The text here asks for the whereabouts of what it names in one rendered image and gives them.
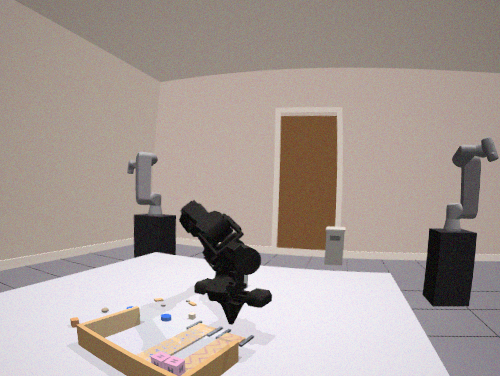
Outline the peach strip with purple zigzag pattern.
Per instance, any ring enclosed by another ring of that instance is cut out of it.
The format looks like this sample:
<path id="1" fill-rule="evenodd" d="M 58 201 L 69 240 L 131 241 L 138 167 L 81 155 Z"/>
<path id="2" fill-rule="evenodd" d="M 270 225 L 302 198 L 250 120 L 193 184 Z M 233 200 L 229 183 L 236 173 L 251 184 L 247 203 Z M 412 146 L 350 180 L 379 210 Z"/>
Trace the peach strip with purple zigzag pattern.
<path id="1" fill-rule="evenodd" d="M 231 333 L 227 333 L 227 334 L 234 335 Z M 234 335 L 234 336 L 236 336 L 236 335 Z M 239 337 L 239 344 L 245 340 L 245 337 L 242 337 L 242 336 L 238 336 L 238 337 Z"/>

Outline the small orange cube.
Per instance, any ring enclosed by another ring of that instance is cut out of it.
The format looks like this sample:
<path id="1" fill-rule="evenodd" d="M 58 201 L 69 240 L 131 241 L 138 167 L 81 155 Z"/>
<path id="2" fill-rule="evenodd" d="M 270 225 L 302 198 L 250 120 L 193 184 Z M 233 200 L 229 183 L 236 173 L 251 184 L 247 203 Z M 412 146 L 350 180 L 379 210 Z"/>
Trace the small orange cube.
<path id="1" fill-rule="evenodd" d="M 71 319 L 70 323 L 71 323 L 72 328 L 73 328 L 73 327 L 75 328 L 75 327 L 76 327 L 76 324 L 77 324 L 77 323 L 76 323 L 76 320 L 78 319 L 78 317 L 76 317 L 76 318 L 74 317 L 74 318 L 70 318 L 70 319 Z M 78 320 L 79 320 L 79 319 L 78 319 Z"/>

